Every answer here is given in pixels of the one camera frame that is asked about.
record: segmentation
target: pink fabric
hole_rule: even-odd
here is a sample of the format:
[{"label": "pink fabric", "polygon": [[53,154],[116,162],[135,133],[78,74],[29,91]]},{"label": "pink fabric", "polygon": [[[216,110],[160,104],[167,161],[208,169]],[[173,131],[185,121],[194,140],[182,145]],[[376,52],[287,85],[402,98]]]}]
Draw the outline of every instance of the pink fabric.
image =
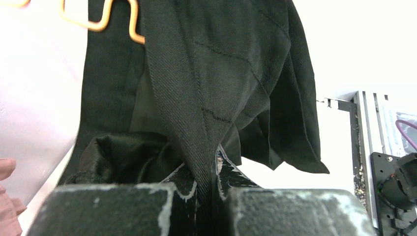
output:
[{"label": "pink fabric", "polygon": [[[0,180],[7,179],[16,168],[16,160],[0,159]],[[26,206],[17,199],[10,199],[6,189],[0,185],[0,235],[19,236],[22,233],[17,216],[26,210]]]}]

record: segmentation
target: black jacket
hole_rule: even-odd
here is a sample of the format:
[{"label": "black jacket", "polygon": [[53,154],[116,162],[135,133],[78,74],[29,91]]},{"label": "black jacket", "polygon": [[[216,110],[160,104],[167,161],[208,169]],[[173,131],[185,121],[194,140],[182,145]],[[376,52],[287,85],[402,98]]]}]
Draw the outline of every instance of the black jacket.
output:
[{"label": "black jacket", "polygon": [[[91,21],[101,19],[103,2],[89,1]],[[237,165],[242,155],[271,169],[285,161],[328,173],[320,161],[314,73],[291,0],[142,0],[140,14],[145,46],[128,36],[125,0],[114,2],[105,31],[88,34],[80,129],[60,184],[88,169],[85,163],[102,174],[92,160],[117,156],[117,148],[101,147],[107,150],[84,154],[79,166],[95,136],[144,131],[168,137],[193,173],[202,205],[209,204],[202,196],[211,191],[220,144]]]}]

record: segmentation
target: white background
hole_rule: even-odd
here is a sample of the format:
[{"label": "white background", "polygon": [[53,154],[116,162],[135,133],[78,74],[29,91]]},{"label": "white background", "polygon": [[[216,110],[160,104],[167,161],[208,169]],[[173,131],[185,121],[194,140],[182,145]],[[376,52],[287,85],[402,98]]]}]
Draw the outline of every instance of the white background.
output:
[{"label": "white background", "polygon": [[[371,90],[417,98],[417,1],[294,2],[318,97],[349,99]],[[87,19],[87,1],[67,0],[66,6]],[[17,159],[2,184],[24,201],[67,153],[78,129],[87,31],[62,20],[58,7],[57,0],[32,0],[25,9],[0,6],[0,158]],[[414,105],[407,101],[406,107]],[[259,181],[272,186],[268,178]]]}]

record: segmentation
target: orange hanger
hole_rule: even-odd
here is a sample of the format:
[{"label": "orange hanger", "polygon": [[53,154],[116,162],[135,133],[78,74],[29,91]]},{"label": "orange hanger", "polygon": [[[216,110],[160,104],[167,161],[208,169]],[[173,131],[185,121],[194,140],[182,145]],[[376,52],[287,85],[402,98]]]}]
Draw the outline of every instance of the orange hanger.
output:
[{"label": "orange hanger", "polygon": [[24,7],[29,4],[30,0],[0,0],[0,5],[11,6],[11,7]]},{"label": "orange hanger", "polygon": [[[65,0],[61,0],[61,8],[60,8],[60,15],[65,20],[77,24],[82,27],[86,27],[91,31],[100,32],[103,31],[110,19],[110,12],[112,9],[112,4],[114,0],[105,0],[104,1],[104,8],[101,20],[99,22],[87,21],[87,22],[79,22],[76,20],[71,19],[65,13]],[[129,35],[130,38],[140,44],[145,44],[145,37],[136,33],[136,22],[138,20],[138,11],[139,5],[136,0],[127,0],[130,3],[130,22],[129,22]]]}]

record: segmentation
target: black cloth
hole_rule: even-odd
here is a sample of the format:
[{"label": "black cloth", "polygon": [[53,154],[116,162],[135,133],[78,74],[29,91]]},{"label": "black cloth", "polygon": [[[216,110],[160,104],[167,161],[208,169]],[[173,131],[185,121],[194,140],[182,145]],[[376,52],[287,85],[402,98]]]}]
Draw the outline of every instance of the black cloth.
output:
[{"label": "black cloth", "polygon": [[94,137],[66,184],[159,183],[182,164],[166,136],[157,133]]},{"label": "black cloth", "polygon": [[[103,4],[89,1],[90,21],[101,19]],[[328,173],[314,73],[292,1],[141,0],[140,15],[145,46],[129,38],[125,0],[114,1],[103,32],[88,32],[80,128],[59,184],[78,172],[94,137],[143,131],[166,135],[190,168],[201,216],[211,214],[220,144],[237,165],[242,155],[271,169],[285,161]]]}]

